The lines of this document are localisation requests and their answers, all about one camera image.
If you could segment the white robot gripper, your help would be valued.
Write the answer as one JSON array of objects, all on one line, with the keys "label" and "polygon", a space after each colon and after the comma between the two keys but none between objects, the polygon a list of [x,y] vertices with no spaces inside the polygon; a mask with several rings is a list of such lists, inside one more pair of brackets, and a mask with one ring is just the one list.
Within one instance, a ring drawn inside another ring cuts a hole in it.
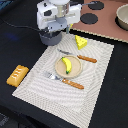
[{"label": "white robot gripper", "polygon": [[37,4],[37,25],[40,30],[48,29],[50,37],[53,32],[66,28],[69,34],[70,24],[80,21],[81,4],[70,5],[70,0],[43,0]]}]

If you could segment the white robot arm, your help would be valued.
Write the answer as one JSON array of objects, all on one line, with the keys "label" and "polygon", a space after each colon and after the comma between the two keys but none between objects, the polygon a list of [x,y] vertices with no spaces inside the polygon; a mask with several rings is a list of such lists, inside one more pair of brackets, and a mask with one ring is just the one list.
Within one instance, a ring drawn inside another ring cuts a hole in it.
[{"label": "white robot arm", "polygon": [[40,30],[56,32],[80,21],[81,4],[70,0],[43,0],[37,4],[37,25]]}]

